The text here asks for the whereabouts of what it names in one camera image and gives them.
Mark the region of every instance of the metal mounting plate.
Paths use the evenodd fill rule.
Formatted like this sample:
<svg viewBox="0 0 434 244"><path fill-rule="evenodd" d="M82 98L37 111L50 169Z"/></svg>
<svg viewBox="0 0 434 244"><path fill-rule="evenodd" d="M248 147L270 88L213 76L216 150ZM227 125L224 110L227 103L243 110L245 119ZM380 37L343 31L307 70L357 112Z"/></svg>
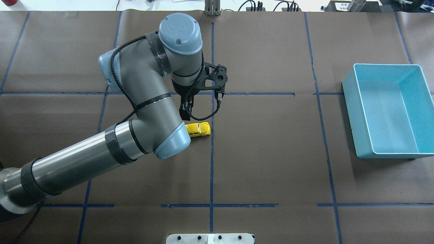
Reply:
<svg viewBox="0 0 434 244"><path fill-rule="evenodd" d="M218 16L221 14L220 0L205 0L205 15Z"/></svg>
<svg viewBox="0 0 434 244"><path fill-rule="evenodd" d="M226 234L171 234L166 244L255 244L255 237L248 233Z"/></svg>

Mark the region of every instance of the blue joint cap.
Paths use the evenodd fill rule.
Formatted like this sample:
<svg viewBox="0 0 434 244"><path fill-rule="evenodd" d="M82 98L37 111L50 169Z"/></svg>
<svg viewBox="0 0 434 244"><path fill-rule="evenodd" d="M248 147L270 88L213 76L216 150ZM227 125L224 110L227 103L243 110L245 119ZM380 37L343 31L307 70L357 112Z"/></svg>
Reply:
<svg viewBox="0 0 434 244"><path fill-rule="evenodd" d="M98 63L99 68L101 69L102 75L107 81L107 85L112 89L113 92L121 93L122 91L119 89L118 84L116 84L115 78L113 77L112 70L110 69L110 59L112 58L112 54L116 49L110 50L103 55L99 56ZM121 80L121 67L119 65L119 53L116 54L115 59L113 60L113 65L115 66L115 72L119 79L119 82L122 84Z"/></svg>
<svg viewBox="0 0 434 244"><path fill-rule="evenodd" d="M202 49L199 23L185 13L172 13L161 21L158 29L161 42L172 52L193 55Z"/></svg>
<svg viewBox="0 0 434 244"><path fill-rule="evenodd" d="M161 145L155 150L155 155L159 159L166 159L179 152L182 152L190 144L190 136L182 122Z"/></svg>

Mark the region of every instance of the blue tape line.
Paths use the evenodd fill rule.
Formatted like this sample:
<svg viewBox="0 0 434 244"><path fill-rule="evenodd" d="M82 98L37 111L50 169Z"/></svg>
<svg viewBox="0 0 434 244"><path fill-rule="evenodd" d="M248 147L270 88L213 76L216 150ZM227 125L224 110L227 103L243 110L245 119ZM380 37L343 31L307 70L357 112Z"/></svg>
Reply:
<svg viewBox="0 0 434 244"><path fill-rule="evenodd" d="M334 204L329 203L321 203L318 204L317 207L319 208L329 208L333 207ZM338 203L338 207L344 208L344 207L416 207L416 206L423 206L423 207L434 207L434 203L420 203L420 202L385 202L385 203Z"/></svg>
<svg viewBox="0 0 434 244"><path fill-rule="evenodd" d="M209 204L161 204L162 208L209 208Z"/></svg>
<svg viewBox="0 0 434 244"><path fill-rule="evenodd" d="M118 45L118 35L121 26L121 18L122 18L122 11L119 12L118 26L116 27L116 36L115 36L115 43L113 44L113 48L116 48L116 46Z"/></svg>
<svg viewBox="0 0 434 244"><path fill-rule="evenodd" d="M108 92L109 92L109 88L108 88L108 87L109 87L109 86L107 86L107 87L105 88L105 91L104 91L104 100L102 101L101 115L100 115L100 117L99 117L99 122L98 122L98 133L101 132L102 118L104 117L105 104L106 104L106 102L107 102L107 94L108 94ZM77 244L80 244L80 243L81 243L81 239L82 239L82 236L83 236L84 221L85 221L85 219L86 219L87 208L89 207L89 206L88 206L88 202L89 202L89 194L90 194L90 187L91 187L91 185L92 185L92 180L89 180L89 181L87 182L86 196L85 196L85 198L84 198L84 205L83 205L82 219L81 219L81 222L80 222L80 230L79 230L79 236L78 236L78 238L77 238Z"/></svg>
<svg viewBox="0 0 434 244"><path fill-rule="evenodd" d="M107 102L107 94L109 91L109 86L107 86L105 88L105 93L104 93L104 100L102 101L102 109L101 109L101 115L99 116L99 123L98 123L98 133L101 132L101 125L102 125L102 118L104 116L104 111L105 111L105 103Z"/></svg>
<svg viewBox="0 0 434 244"><path fill-rule="evenodd" d="M4 95L104 95L104 92L3 92Z"/></svg>
<svg viewBox="0 0 434 244"><path fill-rule="evenodd" d="M322 96L322 95L337 95L337 96L341 96L344 93L343 92L319 92L319 93L313 93L313 95L316 95L316 94L318 94L320 96Z"/></svg>
<svg viewBox="0 0 434 244"><path fill-rule="evenodd" d="M211 92L199 92L198 94L196 94L196 95L211 95L212 93ZM178 95L178 93L176 93L176 92L171 92L170 93L170 95Z"/></svg>
<svg viewBox="0 0 434 244"><path fill-rule="evenodd" d="M214 64L214 22L211 23L211 64ZM211 112L214 112L214 91L211 92ZM210 233L214 232L214 116L211 118L210 162Z"/></svg>
<svg viewBox="0 0 434 244"><path fill-rule="evenodd" d="M211 64L214 64L214 22L211 23Z"/></svg>
<svg viewBox="0 0 434 244"><path fill-rule="evenodd" d="M30 12L27 12L26 20L24 21L23 27L21 28L20 35L18 36L18 40L16 41L15 48L13 49L12 56L10 57L9 65L7 66L6 73L3 77L3 82L0 86L0 94L3 92L4 85L6 84L7 76L9 75L10 67L12 66L13 59L15 58L16 51L18 50L18 46L20 45L21 38L23 37L24 29L26 28L27 22L29 22Z"/></svg>
<svg viewBox="0 0 434 244"><path fill-rule="evenodd" d="M114 204L88 204L88 208L114 208Z"/></svg>
<svg viewBox="0 0 434 244"><path fill-rule="evenodd" d="M405 43L405 40L404 40L404 35L402 34L401 24L399 23L399 18L398 18L397 12L395 12L395 19L396 19L396 24L398 25L398 31L399 31L399 35L401 36L402 44L404 45L405 54L407 55L407 58L408 58L408 62L410 64L413 64L413 62L411 61L411 58L410 58L410 53L408 52L408 49L407 49L407 44Z"/></svg>
<svg viewBox="0 0 434 244"><path fill-rule="evenodd" d="M83 208L84 204L42 204L42 208ZM88 204L88 208L114 208L114 204Z"/></svg>
<svg viewBox="0 0 434 244"><path fill-rule="evenodd" d="M279 204L266 203L266 204L214 204L215 208L275 208Z"/></svg>
<svg viewBox="0 0 434 244"><path fill-rule="evenodd" d="M85 196L85 199L84 199L82 219L80 221L80 230L79 230L79 236L77 238L77 244L81 243L81 239L82 239L82 236L83 236L84 220L86 219L87 202L89 200L89 193L90 193L90 186L91 186L91 184L92 184L92 180L89 180L87 182L86 196Z"/></svg>
<svg viewBox="0 0 434 244"><path fill-rule="evenodd" d="M226 92L225 95L292 95L296 94L293 92Z"/></svg>
<svg viewBox="0 0 434 244"><path fill-rule="evenodd" d="M275 208L277 203L265 204L213 204L214 208ZM209 208L210 204L161 204L161 208Z"/></svg>
<svg viewBox="0 0 434 244"><path fill-rule="evenodd" d="M318 88L318 81L316 79L315 69L313 66L313 53L312 53L312 43L310 41L310 34L309 34L309 24L307 22L307 14L304 13L304 21L306 24L306 34L307 34L307 41L309 44L309 53L310 53L310 62L312 65L312 73L313 73L313 79L315 81L315 92L316 92L316 101L318 103L318 111L319 111L319 120L321 122L321 130L322 130L322 139L324 140L324 146L325 146L325 152L327 154L327 166L329 168L329 180L330 180L330 190L332 191L332 199L333 199L333 208L335 212L335 220L336 220L336 230L338 232L338 241L339 244L342 244L342 235L341 235L341 226L339 223L339 214L338 214L338 206L336 204L336 195L335 195L335 186L333 183L333 175L332 175L332 167L330 165L330 156L329 156L329 147L327 145L327 137L326 137L326 129L324 127L324 120L322 117L322 110L321 110L321 101L319 98L319 88Z"/></svg>

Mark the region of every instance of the red object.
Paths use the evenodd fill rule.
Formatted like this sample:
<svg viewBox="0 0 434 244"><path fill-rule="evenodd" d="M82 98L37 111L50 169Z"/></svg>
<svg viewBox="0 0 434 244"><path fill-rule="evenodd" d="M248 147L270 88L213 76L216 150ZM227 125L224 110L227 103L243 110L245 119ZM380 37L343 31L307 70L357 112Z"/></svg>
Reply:
<svg viewBox="0 0 434 244"><path fill-rule="evenodd" d="M18 0L1 0L6 6L12 6L18 2Z"/></svg>

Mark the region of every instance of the black tape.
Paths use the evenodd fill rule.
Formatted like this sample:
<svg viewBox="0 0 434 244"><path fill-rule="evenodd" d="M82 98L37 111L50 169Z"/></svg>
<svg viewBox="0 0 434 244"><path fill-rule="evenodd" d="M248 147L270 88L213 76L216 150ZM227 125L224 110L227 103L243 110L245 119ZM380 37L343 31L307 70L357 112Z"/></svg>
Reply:
<svg viewBox="0 0 434 244"><path fill-rule="evenodd" d="M35 159L32 162L25 164L21 168L20 180L21 180L21 185L22 185L23 189L30 196L35 198L36 201L42 201L45 199L50 199L54 195L50 195L50 194L44 192L35 181L35 178L34 178L33 172L32 172L32 166L38 160L40 160L40 158Z"/></svg>
<svg viewBox="0 0 434 244"><path fill-rule="evenodd" d="M145 35L146 40L148 40L149 47L154 54L154 58L157 61L158 67L160 68L163 77L168 76L172 73L172 67L167 57L166 51L164 50L164 45L160 41L160 37L157 33L151 32Z"/></svg>
<svg viewBox="0 0 434 244"><path fill-rule="evenodd" d="M192 76L194 76L194 75L197 74L197 73L199 72L199 70L201 70L201 69L202 69L202 67L199 67L198 70L196 70L194 73L192 73L191 75L188 75L188 76L178 75L178 74L175 73L175 72L173 72L173 74L176 75L176 76L178 76L178 77L187 78L187 77L192 77Z"/></svg>
<svg viewBox="0 0 434 244"><path fill-rule="evenodd" d="M170 93L165 93L165 94L161 94L159 96L156 96L154 98L151 98L149 100L146 100L146 101L137 105L137 110L139 110L139 109L141 109L141 108L143 108L143 107L145 107L145 106L147 106L153 102L159 101L159 100L166 98L166 97L169 97L169 96L170 96Z"/></svg>
<svg viewBox="0 0 434 244"><path fill-rule="evenodd" d="M137 159L131 159L125 153L124 149L119 145L118 139L116 138L115 128L118 124L109 127L105 130L105 143L107 145L108 151L112 157L121 165L128 165Z"/></svg>
<svg viewBox="0 0 434 244"><path fill-rule="evenodd" d="M131 136L133 137L134 143L136 144L137 148L143 153L143 154L148 154L148 152L140 145L140 143L138 142L137 136L134 133L134 129L133 129L133 120L130 120L128 122L128 127L130 128L130 132L131 132Z"/></svg>

